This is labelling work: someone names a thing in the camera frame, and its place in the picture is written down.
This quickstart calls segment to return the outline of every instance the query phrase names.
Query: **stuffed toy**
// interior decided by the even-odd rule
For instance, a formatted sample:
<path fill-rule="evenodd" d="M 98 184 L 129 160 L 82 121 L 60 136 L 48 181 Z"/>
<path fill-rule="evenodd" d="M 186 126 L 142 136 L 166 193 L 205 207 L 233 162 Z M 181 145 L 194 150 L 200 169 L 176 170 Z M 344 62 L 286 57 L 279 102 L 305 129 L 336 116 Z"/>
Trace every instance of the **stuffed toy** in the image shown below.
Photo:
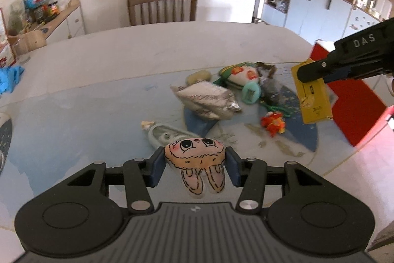
<path fill-rule="evenodd" d="M 204 188 L 202 174 L 206 174 L 213 190 L 221 192 L 225 184 L 223 162 L 224 145 L 210 138 L 189 138 L 168 144 L 165 158 L 181 170 L 186 188 L 200 195 Z"/>

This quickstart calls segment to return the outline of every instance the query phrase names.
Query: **wooden chair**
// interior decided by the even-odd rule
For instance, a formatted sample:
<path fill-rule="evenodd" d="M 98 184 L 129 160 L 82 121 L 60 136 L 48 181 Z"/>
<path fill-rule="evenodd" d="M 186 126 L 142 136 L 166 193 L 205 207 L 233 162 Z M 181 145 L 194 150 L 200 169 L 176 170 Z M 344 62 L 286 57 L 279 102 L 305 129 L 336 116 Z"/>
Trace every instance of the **wooden chair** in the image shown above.
<path fill-rule="evenodd" d="M 127 5 L 131 26 L 196 20 L 197 0 L 127 0 Z"/>

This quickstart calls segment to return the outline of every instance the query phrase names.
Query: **white cabinet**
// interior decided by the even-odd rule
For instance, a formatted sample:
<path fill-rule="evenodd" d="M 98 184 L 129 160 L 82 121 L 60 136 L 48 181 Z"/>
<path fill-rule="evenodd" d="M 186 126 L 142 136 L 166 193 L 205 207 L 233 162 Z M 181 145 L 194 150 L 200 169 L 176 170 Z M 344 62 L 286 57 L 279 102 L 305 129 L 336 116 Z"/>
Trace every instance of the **white cabinet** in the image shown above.
<path fill-rule="evenodd" d="M 380 23 L 379 20 L 368 15 L 360 8 L 353 8 L 350 12 L 349 21 L 347 22 L 343 37 L 350 36 L 378 23 Z"/>
<path fill-rule="evenodd" d="M 75 37 L 76 33 L 83 26 L 81 8 L 78 7 L 67 17 L 68 29 L 71 37 Z"/>
<path fill-rule="evenodd" d="M 286 14 L 268 4 L 264 4 L 261 20 L 272 26 L 284 27 Z"/>
<path fill-rule="evenodd" d="M 352 5 L 344 0 L 326 0 L 326 18 L 318 39 L 335 42 L 342 38 Z"/>
<path fill-rule="evenodd" d="M 290 0 L 285 27 L 309 43 L 342 38 L 351 4 L 345 0 Z"/>
<path fill-rule="evenodd" d="M 309 0 L 308 12 L 302 23 L 299 35 L 311 44 L 314 44 L 319 39 L 320 30 L 326 18 L 326 3 L 327 0 Z"/>
<path fill-rule="evenodd" d="M 309 4 L 310 2 L 308 0 L 290 0 L 284 26 L 296 34 L 299 34 L 302 23 L 307 15 Z"/>
<path fill-rule="evenodd" d="M 85 35 L 81 8 L 78 7 L 48 36 L 47 44 Z"/>
<path fill-rule="evenodd" d="M 68 30 L 67 21 L 64 20 L 47 38 L 47 44 L 53 44 L 60 42 L 61 40 L 66 40 L 69 38 L 70 31 Z"/>

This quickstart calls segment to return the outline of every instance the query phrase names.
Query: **orange flower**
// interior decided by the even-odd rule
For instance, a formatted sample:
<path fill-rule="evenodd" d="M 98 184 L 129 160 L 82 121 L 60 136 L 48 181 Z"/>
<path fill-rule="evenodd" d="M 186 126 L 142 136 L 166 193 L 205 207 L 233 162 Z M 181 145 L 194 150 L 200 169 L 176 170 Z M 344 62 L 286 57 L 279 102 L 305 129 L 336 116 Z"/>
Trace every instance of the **orange flower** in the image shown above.
<path fill-rule="evenodd" d="M 247 77 L 248 77 L 250 80 L 255 80 L 255 79 L 257 78 L 257 75 L 256 75 L 256 73 L 255 73 L 254 70 L 249 70 L 249 71 L 247 71 L 246 75 L 247 75 Z"/>
<path fill-rule="evenodd" d="M 283 120 L 281 112 L 269 112 L 265 117 L 261 118 L 261 126 L 265 127 L 267 131 L 274 137 L 276 133 L 284 133 L 286 123 Z"/>
<path fill-rule="evenodd" d="M 244 68 L 243 67 L 234 67 L 233 69 L 232 69 L 232 71 L 231 71 L 231 74 L 234 74 L 234 75 L 236 75 L 236 74 L 239 74 L 240 72 L 243 72 L 244 71 Z"/>

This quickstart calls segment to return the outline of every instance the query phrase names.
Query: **yellow box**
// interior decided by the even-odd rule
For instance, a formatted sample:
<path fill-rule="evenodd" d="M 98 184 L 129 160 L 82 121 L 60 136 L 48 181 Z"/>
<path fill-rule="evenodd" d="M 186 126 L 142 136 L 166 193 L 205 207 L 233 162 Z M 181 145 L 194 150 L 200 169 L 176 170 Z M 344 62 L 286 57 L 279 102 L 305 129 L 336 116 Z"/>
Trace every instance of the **yellow box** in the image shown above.
<path fill-rule="evenodd" d="M 331 104 L 323 79 L 320 78 L 316 81 L 303 83 L 297 77 L 299 68 L 312 62 L 313 60 L 309 58 L 307 61 L 292 67 L 302 120 L 305 124 L 332 119 Z"/>

